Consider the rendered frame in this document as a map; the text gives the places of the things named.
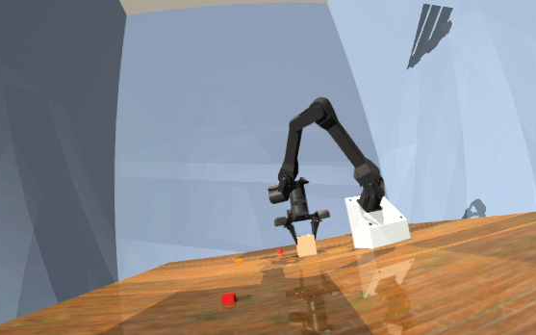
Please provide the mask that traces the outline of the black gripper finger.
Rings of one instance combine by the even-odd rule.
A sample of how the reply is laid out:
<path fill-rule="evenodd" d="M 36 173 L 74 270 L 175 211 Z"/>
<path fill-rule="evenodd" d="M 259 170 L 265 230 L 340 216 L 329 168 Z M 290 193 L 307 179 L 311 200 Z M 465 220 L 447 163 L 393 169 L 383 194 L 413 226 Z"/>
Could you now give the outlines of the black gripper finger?
<path fill-rule="evenodd" d="M 297 245 L 297 238 L 296 238 L 296 235 L 294 233 L 295 229 L 294 229 L 294 225 L 287 225 L 287 226 L 284 226 L 284 228 L 287 227 L 289 229 L 289 231 L 291 232 L 292 234 L 292 238 L 294 239 L 294 242 L 295 244 Z"/>
<path fill-rule="evenodd" d="M 317 237 L 317 232 L 318 232 L 318 228 L 319 228 L 319 223 L 320 223 L 321 221 L 322 221 L 322 220 L 311 221 L 312 233 L 313 233 L 313 235 L 315 236 L 315 240 L 316 240 L 316 237 Z"/>

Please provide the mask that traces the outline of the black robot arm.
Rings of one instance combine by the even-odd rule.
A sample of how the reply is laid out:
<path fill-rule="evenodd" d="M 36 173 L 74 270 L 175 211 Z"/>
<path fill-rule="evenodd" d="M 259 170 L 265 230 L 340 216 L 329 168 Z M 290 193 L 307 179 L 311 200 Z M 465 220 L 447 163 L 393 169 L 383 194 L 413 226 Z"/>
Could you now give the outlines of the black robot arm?
<path fill-rule="evenodd" d="M 294 181 L 298 175 L 298 151 L 303 127 L 315 123 L 326 130 L 339 145 L 345 156 L 354 165 L 354 179 L 364 187 L 360 199 L 356 201 L 365 212 L 381 211 L 382 197 L 385 195 L 384 179 L 380 169 L 366 158 L 353 142 L 342 124 L 338 121 L 330 101 L 325 97 L 317 98 L 306 110 L 290 121 L 290 129 L 285 159 L 278 173 L 279 185 L 268 187 L 268 197 L 272 204 L 288 201 L 289 198 L 306 197 L 304 177 Z"/>

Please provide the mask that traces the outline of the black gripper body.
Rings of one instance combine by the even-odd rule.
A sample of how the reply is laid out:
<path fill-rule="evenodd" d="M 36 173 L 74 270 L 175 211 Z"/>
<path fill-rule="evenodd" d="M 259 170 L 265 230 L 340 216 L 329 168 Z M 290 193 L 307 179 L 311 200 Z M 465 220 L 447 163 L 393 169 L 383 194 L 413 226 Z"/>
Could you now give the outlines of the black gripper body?
<path fill-rule="evenodd" d="M 316 211 L 314 214 L 309 214 L 308 211 L 308 203 L 306 197 L 299 197 L 294 198 L 290 200 L 291 206 L 292 206 L 292 212 L 293 216 L 291 218 L 275 218 L 274 225 L 280 226 L 280 225 L 293 225 L 293 222 L 295 221 L 302 221 L 306 219 L 311 219 L 312 221 L 321 220 L 321 219 L 327 219 L 330 218 L 330 213 L 328 210 L 320 210 Z M 307 216 L 307 217 L 303 217 Z M 296 219 L 297 217 L 300 217 Z"/>

